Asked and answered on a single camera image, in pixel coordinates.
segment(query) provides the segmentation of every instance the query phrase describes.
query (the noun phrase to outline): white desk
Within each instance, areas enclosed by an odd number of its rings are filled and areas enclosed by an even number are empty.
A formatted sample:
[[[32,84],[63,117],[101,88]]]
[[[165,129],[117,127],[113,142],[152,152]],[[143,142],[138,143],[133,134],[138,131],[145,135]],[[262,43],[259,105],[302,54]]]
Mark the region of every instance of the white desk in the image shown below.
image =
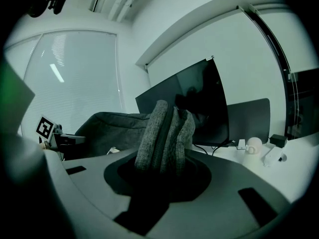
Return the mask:
[[[258,161],[253,166],[246,167],[280,191],[288,201],[293,202],[304,194],[315,172],[319,158],[319,132],[289,141],[284,151],[287,161],[275,162],[272,167],[265,167],[262,159],[273,146],[270,143],[264,144]],[[212,154],[211,147],[201,147]],[[193,150],[204,153],[194,145]],[[215,151],[214,156],[242,164],[245,151],[235,147],[222,147]]]

